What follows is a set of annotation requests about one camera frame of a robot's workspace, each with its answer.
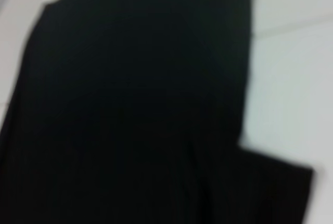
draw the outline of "black fabric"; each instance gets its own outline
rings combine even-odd
[[[250,1],[46,5],[0,133],[1,223],[301,223],[312,170],[237,146]]]

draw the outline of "tile floor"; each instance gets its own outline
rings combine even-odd
[[[43,3],[0,12],[0,120]],[[333,223],[333,0],[253,0],[251,80],[242,145],[318,171],[305,223]]]

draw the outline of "black clothing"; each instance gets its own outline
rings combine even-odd
[[[237,147],[250,0],[59,0],[0,134],[1,223],[301,223],[312,171]]]

